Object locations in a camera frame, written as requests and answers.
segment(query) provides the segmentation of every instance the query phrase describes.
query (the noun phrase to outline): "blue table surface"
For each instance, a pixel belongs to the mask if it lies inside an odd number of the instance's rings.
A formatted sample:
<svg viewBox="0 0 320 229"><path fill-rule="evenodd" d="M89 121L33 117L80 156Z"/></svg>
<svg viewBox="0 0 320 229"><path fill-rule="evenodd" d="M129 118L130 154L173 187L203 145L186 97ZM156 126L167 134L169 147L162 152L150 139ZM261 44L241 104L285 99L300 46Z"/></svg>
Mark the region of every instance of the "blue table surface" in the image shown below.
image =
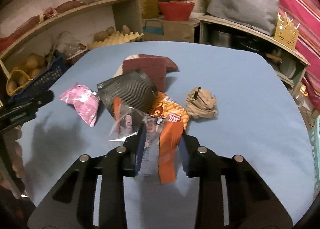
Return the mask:
<svg viewBox="0 0 320 229"><path fill-rule="evenodd" d="M179 72L167 74L166 93L185 105L197 86L218 101L218 116L190 120L188 134L216 154L241 154L273 190L296 223L309 208L314 192L314 166L308 133L294 100L270 65L247 51L178 42L140 42L98 48L87 53L53 86L55 99L23 126L19 140L27 173L27 190L38 205L69 166L81 155L106 154L113 118L107 110L89 127L59 100L76 82L97 90L132 54L172 59ZM124 179L129 229L194 228L198 179L182 168L177 181L148 184Z"/></svg>

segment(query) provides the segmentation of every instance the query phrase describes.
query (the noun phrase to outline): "crumpled plastic bag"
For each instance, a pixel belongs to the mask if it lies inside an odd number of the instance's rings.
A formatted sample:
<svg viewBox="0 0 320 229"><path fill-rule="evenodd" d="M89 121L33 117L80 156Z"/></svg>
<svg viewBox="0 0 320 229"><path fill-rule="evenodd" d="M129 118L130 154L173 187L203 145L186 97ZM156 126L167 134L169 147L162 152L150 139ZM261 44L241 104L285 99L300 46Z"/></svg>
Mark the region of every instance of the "crumpled plastic bag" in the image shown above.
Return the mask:
<svg viewBox="0 0 320 229"><path fill-rule="evenodd" d="M216 97L213 97L208 90L201 87L194 88L186 98L187 113L195 119L215 116L217 114L216 104Z"/></svg>
<svg viewBox="0 0 320 229"><path fill-rule="evenodd" d="M97 93L84 85L77 83L60 95L60 100L73 105L80 117L90 126L94 127L100 99Z"/></svg>

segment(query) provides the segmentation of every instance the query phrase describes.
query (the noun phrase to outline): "orange snack bag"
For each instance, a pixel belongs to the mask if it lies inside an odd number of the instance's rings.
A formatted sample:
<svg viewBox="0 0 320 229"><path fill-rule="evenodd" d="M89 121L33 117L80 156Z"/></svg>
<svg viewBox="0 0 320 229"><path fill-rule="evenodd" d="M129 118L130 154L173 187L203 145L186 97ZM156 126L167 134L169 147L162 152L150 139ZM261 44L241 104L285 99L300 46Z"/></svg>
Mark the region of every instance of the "orange snack bag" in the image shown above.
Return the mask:
<svg viewBox="0 0 320 229"><path fill-rule="evenodd" d="M159 118L166 118L170 122L182 122L184 129L187 128L187 122L189 121L189 115L184 108L162 92L157 93L149 114Z"/></svg>
<svg viewBox="0 0 320 229"><path fill-rule="evenodd" d="M161 132L158 160L158 172L161 184L176 181L174 171L175 149L179 145L182 133L182 122L168 122Z"/></svg>

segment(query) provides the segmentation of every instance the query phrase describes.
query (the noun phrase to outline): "yellow box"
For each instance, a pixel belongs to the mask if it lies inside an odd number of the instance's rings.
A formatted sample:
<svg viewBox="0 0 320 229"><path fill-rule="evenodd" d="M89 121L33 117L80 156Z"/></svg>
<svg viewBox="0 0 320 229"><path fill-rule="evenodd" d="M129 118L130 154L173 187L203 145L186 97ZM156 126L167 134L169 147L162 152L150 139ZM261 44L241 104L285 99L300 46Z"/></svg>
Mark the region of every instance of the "yellow box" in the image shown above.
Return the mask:
<svg viewBox="0 0 320 229"><path fill-rule="evenodd" d="M296 47L299 31L294 28L294 24L288 24L284 18L277 20L275 40L294 50Z"/></svg>

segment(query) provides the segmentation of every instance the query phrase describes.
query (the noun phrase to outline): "striped fabric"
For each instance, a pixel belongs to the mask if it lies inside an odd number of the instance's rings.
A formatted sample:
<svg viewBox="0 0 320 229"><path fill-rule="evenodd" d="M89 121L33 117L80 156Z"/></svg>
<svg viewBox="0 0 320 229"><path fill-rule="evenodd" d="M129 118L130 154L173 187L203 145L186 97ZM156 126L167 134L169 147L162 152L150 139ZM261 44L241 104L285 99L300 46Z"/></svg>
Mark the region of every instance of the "striped fabric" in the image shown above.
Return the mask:
<svg viewBox="0 0 320 229"><path fill-rule="evenodd" d="M304 78L314 106L320 110L320 4L318 0L279 0L295 25L300 23L296 49L310 62Z"/></svg>

